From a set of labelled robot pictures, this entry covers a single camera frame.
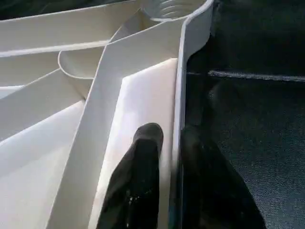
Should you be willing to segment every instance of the gray fabric surface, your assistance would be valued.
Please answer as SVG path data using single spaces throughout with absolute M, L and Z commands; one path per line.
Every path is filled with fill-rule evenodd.
M 236 89 L 238 98 L 218 92 L 213 139 L 244 178 L 267 228 L 304 228 L 305 86 L 238 83 Z

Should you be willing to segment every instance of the dark fabric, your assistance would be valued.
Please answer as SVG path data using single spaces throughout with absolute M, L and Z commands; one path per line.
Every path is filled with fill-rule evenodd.
M 214 11 L 188 61 L 186 122 L 211 132 L 268 229 L 302 229 L 305 86 L 273 80 L 304 81 L 305 1 L 218 0 Z

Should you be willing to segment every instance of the white plastic part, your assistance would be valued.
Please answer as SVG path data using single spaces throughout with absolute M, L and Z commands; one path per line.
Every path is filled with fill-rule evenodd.
M 58 68 L 58 52 L 0 57 L 0 99 Z
M 84 101 L 57 70 L 1 99 L 0 107 L 0 225 L 45 228 Z

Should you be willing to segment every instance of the plastic tray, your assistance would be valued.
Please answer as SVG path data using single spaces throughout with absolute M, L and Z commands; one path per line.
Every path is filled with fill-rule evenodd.
M 22 194 L 24 180 L 10 187 L 5 203 L 9 209 L 21 207 L 18 214 L 5 211 L 6 228 L 21 222 L 23 228 L 95 228 L 109 177 L 135 130 L 147 122 L 164 131 L 158 228 L 170 225 L 186 61 L 209 38 L 212 2 L 201 1 L 198 9 L 186 4 L 187 11 L 174 7 L 182 16 L 174 19 L 157 18 L 145 5 L 139 10 L 139 2 L 129 1 L 0 22 L 0 30 L 7 31 L 0 39 L 0 60 L 20 62 L 16 72 L 7 68 L 2 85 L 21 87 L 0 99 L 0 150 L 13 147 L 10 143 L 11 155 L 28 158 L 30 171 L 26 166 L 16 171 L 31 175 L 33 190 Z M 17 77 L 25 66 L 26 74 Z M 39 78 L 53 67 L 59 69 Z M 15 156 L 7 167 L 18 164 Z M 43 178 L 51 182 L 42 185 Z M 11 179 L 18 184 L 23 177 Z M 46 202 L 22 206 L 36 191 L 37 201 Z

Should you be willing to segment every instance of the threaded opening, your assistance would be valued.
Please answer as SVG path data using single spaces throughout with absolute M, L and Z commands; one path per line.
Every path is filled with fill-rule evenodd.
M 152 18 L 175 19 L 186 16 L 206 0 L 142 0 L 143 10 Z

